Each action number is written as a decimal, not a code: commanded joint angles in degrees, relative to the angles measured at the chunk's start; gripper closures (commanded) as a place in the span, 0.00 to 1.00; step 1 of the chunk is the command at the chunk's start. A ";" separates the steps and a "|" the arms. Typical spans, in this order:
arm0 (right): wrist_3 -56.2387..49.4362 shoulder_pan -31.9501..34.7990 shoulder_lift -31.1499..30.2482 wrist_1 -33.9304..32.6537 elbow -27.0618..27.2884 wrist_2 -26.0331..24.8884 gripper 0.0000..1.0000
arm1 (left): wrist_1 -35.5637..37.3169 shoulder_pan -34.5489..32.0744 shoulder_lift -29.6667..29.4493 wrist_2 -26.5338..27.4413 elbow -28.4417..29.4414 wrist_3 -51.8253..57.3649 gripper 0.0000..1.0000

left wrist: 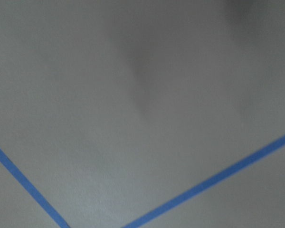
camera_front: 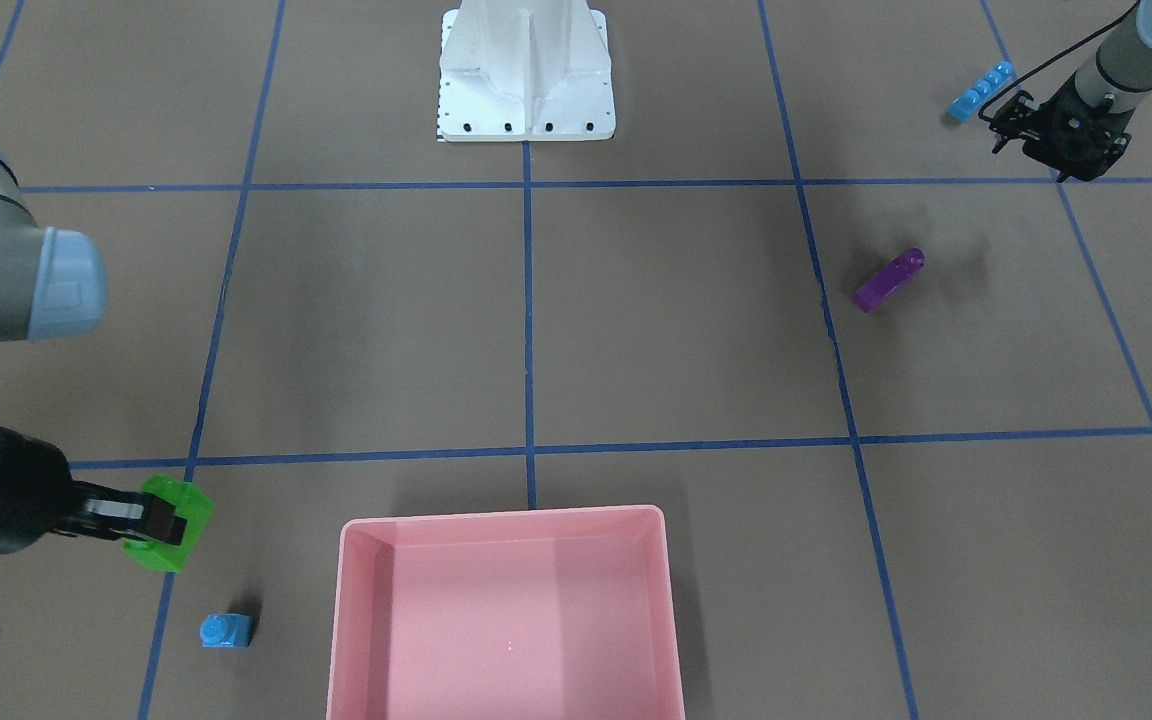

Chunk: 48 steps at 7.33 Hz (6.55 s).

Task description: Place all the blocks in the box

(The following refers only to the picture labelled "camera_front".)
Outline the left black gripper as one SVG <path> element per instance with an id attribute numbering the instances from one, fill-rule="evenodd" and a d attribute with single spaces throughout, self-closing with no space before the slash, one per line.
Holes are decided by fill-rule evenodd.
<path id="1" fill-rule="evenodd" d="M 1132 142 L 1128 131 L 1134 109 L 1115 111 L 1114 94 L 1089 105 L 1070 79 L 1047 103 L 1025 91 L 1011 96 L 991 119 L 993 152 L 1018 141 L 1026 158 L 1058 172 L 1058 182 L 1092 182 L 1123 158 Z"/>

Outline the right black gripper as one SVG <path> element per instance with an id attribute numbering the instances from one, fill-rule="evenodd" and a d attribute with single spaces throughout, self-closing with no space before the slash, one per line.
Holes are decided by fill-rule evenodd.
<path id="1" fill-rule="evenodd" d="M 71 477 L 63 450 L 0 427 L 0 555 L 61 528 L 103 541 L 182 544 L 187 520 L 161 497 L 120 491 Z"/>

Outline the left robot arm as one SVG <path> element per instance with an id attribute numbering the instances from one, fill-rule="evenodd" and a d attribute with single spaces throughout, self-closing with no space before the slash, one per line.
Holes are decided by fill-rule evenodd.
<path id="1" fill-rule="evenodd" d="M 1032 76 L 1091 41 L 1097 44 L 1093 53 L 1046 100 L 1023 90 Z M 1059 183 L 1105 176 L 1130 147 L 1128 127 L 1152 94 L 1152 1 L 1135 1 L 1119 18 L 1015 79 L 1005 92 L 1007 100 L 995 114 L 978 113 L 995 137 L 993 156 L 1018 142 L 1026 158 L 1055 170 Z"/>

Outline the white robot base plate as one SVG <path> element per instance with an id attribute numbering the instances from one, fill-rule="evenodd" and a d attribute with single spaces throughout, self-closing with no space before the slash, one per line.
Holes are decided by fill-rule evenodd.
<path id="1" fill-rule="evenodd" d="M 586 1 L 462 1 L 440 22 L 435 141 L 611 141 L 607 17 Z"/>

